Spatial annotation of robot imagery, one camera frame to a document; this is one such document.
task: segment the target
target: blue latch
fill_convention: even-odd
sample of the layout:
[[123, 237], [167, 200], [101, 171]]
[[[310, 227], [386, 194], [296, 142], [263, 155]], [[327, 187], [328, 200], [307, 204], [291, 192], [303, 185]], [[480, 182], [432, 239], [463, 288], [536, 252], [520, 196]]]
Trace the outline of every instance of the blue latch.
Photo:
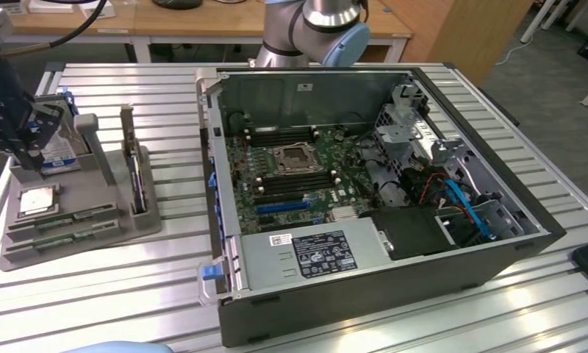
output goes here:
[[216, 187], [216, 172], [212, 172], [212, 175], [209, 177], [209, 187], [211, 188]]
[[205, 266], [200, 269], [200, 275], [203, 280], [209, 281], [211, 279], [219, 279], [224, 276], [223, 264]]

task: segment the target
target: motherboard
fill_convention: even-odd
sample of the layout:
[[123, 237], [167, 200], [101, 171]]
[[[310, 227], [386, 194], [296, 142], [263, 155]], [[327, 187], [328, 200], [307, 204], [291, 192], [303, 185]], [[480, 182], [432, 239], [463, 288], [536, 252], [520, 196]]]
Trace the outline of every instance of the motherboard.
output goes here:
[[322, 224], [378, 207], [364, 135], [307, 127], [227, 139], [243, 235]]

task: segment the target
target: blue cable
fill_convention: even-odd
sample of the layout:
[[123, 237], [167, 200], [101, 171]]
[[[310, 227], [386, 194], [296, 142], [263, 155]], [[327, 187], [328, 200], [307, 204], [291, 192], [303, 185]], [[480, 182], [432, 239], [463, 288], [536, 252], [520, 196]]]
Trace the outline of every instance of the blue cable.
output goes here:
[[447, 179], [444, 182], [447, 183], [447, 185], [451, 187], [451, 190], [458, 195], [458, 198], [460, 199], [460, 202], [464, 205], [464, 207], [468, 211], [468, 214], [471, 215], [472, 220], [475, 221], [475, 224], [476, 224], [479, 230], [482, 231], [483, 236], [491, 240], [495, 240], [496, 237], [491, 233], [491, 229], [488, 228], [488, 226], [482, 222], [482, 219], [479, 219], [479, 216], [475, 213], [475, 210], [472, 209], [471, 203], [468, 202], [468, 200], [464, 196], [464, 192], [462, 191], [460, 187], [458, 186], [455, 181], [451, 179]]

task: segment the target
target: red cable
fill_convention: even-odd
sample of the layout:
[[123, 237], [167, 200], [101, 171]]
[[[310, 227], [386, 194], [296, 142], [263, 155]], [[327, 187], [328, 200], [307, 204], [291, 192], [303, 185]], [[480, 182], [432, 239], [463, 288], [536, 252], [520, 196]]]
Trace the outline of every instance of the red cable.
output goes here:
[[446, 174], [444, 174], [444, 173], [434, 173], [434, 174], [430, 176], [430, 179], [427, 179], [427, 184], [424, 185], [423, 193], [420, 194], [419, 204], [423, 203], [423, 200], [424, 200], [424, 194], [427, 193], [427, 189], [430, 188], [431, 180], [434, 179], [434, 177], [435, 177], [436, 175], [442, 175], [443, 177], [446, 177]]

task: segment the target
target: power supply label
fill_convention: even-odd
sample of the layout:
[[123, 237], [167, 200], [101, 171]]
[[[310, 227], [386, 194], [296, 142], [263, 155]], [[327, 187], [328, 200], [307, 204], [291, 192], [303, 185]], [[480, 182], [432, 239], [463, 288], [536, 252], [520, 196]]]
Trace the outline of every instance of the power supply label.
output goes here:
[[292, 246], [304, 278], [358, 268], [354, 252], [342, 230], [292, 238]]

